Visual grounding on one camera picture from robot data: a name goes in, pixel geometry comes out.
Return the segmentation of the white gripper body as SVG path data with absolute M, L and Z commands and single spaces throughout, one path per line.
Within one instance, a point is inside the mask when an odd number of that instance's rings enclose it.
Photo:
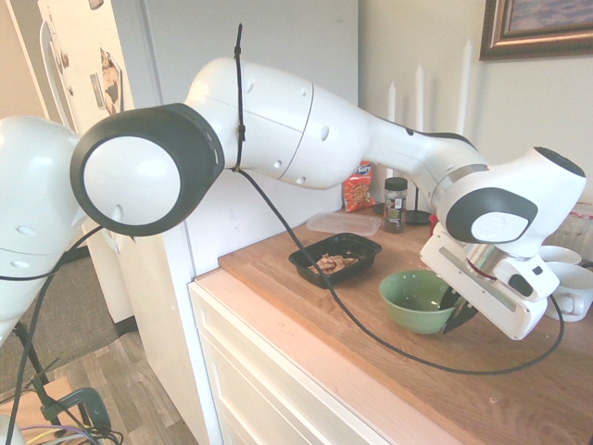
M 438 223 L 421 260 L 511 339 L 530 334 L 547 310 L 549 266 L 538 255 L 462 243 Z

